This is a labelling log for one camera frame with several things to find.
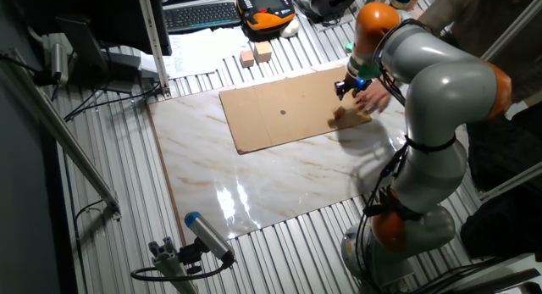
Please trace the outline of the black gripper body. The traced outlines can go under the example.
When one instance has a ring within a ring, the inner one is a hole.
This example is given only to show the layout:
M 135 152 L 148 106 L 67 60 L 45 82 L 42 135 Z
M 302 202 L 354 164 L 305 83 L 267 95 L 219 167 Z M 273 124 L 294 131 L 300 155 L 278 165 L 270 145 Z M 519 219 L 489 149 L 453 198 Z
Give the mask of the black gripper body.
M 346 90 L 358 90 L 358 91 L 364 91 L 366 90 L 372 83 L 372 78 L 357 78 L 352 77 L 351 75 L 347 74 L 345 79 L 345 87 Z

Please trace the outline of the person right hand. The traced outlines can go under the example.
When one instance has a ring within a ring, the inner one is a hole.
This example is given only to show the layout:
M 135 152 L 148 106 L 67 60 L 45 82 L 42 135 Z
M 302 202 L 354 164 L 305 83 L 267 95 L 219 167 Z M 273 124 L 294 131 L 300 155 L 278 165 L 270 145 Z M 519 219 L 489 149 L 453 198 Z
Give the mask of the person right hand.
M 378 80 L 375 80 L 366 90 L 356 95 L 355 104 L 366 114 L 381 113 L 388 107 L 390 98 L 391 94 Z

